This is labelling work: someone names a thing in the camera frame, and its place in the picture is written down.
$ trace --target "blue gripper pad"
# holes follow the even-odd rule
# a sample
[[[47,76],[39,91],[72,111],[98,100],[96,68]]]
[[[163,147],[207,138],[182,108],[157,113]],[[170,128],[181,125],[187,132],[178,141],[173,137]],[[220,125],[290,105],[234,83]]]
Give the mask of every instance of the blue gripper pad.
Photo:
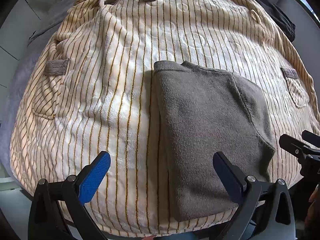
[[[93,198],[100,183],[110,168],[110,154],[101,151],[90,165],[85,166],[78,175],[79,201],[82,205]]]

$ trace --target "tile grout line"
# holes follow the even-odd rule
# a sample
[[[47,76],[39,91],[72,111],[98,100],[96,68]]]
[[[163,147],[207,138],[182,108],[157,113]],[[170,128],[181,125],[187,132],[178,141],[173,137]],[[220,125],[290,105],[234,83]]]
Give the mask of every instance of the tile grout line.
[[[40,19],[40,17],[36,14],[36,12],[33,10],[33,8],[30,6],[30,4],[28,3],[28,1],[27,0],[25,0],[26,1],[26,3],[27,3],[27,5],[29,5],[29,7],[30,7],[30,9],[35,13],[35,15],[39,18],[39,20],[41,20]]]
[[[12,55],[10,52],[8,52],[5,48],[3,48],[1,45],[0,45],[0,48],[3,49],[6,53],[8,53],[11,57],[13,57],[14,59],[18,60],[14,55]]]

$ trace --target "metal screw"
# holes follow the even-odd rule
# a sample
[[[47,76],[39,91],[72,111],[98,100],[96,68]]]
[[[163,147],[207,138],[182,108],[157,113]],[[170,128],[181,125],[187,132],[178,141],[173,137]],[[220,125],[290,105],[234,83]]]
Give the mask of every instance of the metal screw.
[[[285,184],[285,181],[283,179],[279,179],[278,183],[283,186]]]
[[[247,180],[250,181],[250,182],[255,182],[256,178],[254,176],[250,175],[250,176],[247,177]]]
[[[45,179],[41,179],[41,180],[38,181],[39,185],[43,185],[44,183],[45,183]]]
[[[76,180],[76,176],[75,175],[70,175],[68,177],[68,181],[72,182],[72,181],[75,181]]]

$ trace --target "folded gray garment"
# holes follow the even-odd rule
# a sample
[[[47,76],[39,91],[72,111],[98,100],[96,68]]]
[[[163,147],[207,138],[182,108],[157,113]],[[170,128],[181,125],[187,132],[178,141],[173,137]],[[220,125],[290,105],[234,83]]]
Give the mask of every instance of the folded gray garment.
[[[212,166],[222,151],[246,175],[269,181],[275,153],[261,89],[249,80],[187,61],[154,64],[155,89],[169,171],[171,214],[177,221],[236,206]]]

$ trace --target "gray bedsheet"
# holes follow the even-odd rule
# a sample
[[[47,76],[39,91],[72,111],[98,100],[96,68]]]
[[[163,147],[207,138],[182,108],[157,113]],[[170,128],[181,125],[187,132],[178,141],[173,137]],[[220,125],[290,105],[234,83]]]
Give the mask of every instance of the gray bedsheet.
[[[49,10],[48,16],[41,22],[40,29],[30,39],[27,51],[20,60],[9,86],[3,110],[4,118],[0,127],[0,160],[11,177],[13,175],[10,168],[10,139],[19,103],[42,50],[52,34],[59,28],[60,23],[67,15],[67,10],[73,6],[74,1],[62,0]]]

